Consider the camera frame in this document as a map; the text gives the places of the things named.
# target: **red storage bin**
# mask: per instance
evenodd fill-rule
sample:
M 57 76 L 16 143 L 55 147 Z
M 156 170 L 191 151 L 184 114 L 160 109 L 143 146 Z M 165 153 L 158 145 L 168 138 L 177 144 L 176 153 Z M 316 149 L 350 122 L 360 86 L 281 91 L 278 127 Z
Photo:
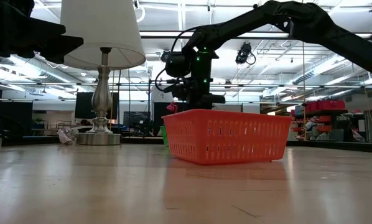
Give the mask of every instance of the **red storage bin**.
M 281 159 L 291 117 L 189 110 L 162 117 L 172 156 L 198 164 Z
M 306 103 L 306 112 L 313 112 L 319 110 L 319 106 L 317 102 L 308 102 Z
M 317 102 L 319 110 L 344 110 L 343 100 L 322 100 Z
M 329 132 L 332 130 L 332 126 L 331 126 L 331 125 L 321 125 L 321 126 L 317 126 L 317 130 L 318 130 L 318 131 L 321 131 L 321 132 L 329 133 Z

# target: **desk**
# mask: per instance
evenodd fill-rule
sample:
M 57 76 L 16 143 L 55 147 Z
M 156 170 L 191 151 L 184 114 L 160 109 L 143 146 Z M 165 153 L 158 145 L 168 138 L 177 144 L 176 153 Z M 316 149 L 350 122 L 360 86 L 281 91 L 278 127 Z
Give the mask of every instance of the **desk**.
M 3 147 L 0 223 L 372 224 L 372 153 L 198 166 L 159 145 Z

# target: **white lamp shade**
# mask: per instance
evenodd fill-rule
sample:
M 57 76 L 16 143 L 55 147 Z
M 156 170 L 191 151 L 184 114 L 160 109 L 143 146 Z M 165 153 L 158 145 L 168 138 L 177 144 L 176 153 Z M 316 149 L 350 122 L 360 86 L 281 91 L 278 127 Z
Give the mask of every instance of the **white lamp shade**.
M 112 70 L 146 61 L 131 0 L 62 0 L 60 23 L 66 34 L 84 38 L 84 44 L 65 56 L 65 65 L 97 70 L 101 47 L 111 47 Z

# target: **black robotic arm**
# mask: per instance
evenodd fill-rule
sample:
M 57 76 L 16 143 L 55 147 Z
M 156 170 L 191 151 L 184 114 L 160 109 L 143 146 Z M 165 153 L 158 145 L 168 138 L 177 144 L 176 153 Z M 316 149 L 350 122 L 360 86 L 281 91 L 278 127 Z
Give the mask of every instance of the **black robotic arm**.
M 337 26 L 316 4 L 268 1 L 228 22 L 196 28 L 182 52 L 171 53 L 165 69 L 177 81 L 164 91 L 186 100 L 190 109 L 211 109 L 212 103 L 224 103 L 223 96 L 209 92 L 211 60 L 218 58 L 215 50 L 226 41 L 266 24 L 276 26 L 297 40 L 320 44 L 372 73 L 370 41 Z

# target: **black wire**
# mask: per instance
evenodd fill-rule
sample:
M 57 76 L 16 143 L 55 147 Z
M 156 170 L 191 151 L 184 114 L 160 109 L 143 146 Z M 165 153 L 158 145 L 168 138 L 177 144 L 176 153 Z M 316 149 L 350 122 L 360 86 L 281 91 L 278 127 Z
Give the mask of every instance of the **black wire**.
M 188 31 L 191 31 L 191 30 L 195 30 L 195 29 L 198 29 L 198 28 L 201 28 L 203 26 L 196 26 L 196 27 L 192 27 L 192 28 L 189 28 L 189 29 L 186 29 L 186 30 L 183 30 L 174 40 L 174 43 L 172 44 L 172 47 L 171 47 L 171 53 L 174 51 L 175 49 L 175 45 L 176 45 L 176 42 L 178 41 L 179 37 L 182 36 L 184 33 L 188 32 Z M 161 70 L 160 73 L 158 73 L 158 75 L 156 76 L 156 79 L 154 80 L 154 85 L 156 86 L 156 88 L 159 90 L 159 91 L 164 91 L 163 89 L 161 89 L 159 87 L 159 83 L 157 83 L 160 75 L 166 70 L 166 67 Z
M 155 84 L 156 88 L 157 88 L 159 91 L 162 91 L 162 92 L 163 92 L 164 90 L 161 89 L 161 88 L 159 87 L 159 83 L 157 83 L 157 81 L 158 81 L 160 75 L 165 71 L 165 69 L 166 69 L 166 68 L 164 68 L 163 70 L 161 70 L 161 72 L 158 73 L 158 75 L 156 76 L 156 79 L 154 80 L 154 84 Z
M 253 62 L 253 63 L 249 63 L 248 61 L 246 61 L 246 63 L 247 63 L 248 65 L 254 65 L 255 62 L 256 62 L 256 57 L 255 57 L 255 55 L 252 54 L 252 53 L 251 53 L 251 55 L 254 57 L 254 62 Z
M 186 30 L 183 30 L 174 40 L 174 43 L 172 44 L 172 47 L 171 47 L 171 53 L 174 51 L 174 48 L 175 48 L 175 45 L 176 45 L 176 42 L 178 41 L 179 37 L 181 35 L 183 35 L 184 33 L 188 32 L 188 31 L 192 31 L 192 30 L 195 30 L 195 29 L 198 29 L 198 28 L 201 28 L 203 26 L 196 26 L 196 27 L 192 27 L 192 28 L 189 28 L 189 29 L 186 29 Z

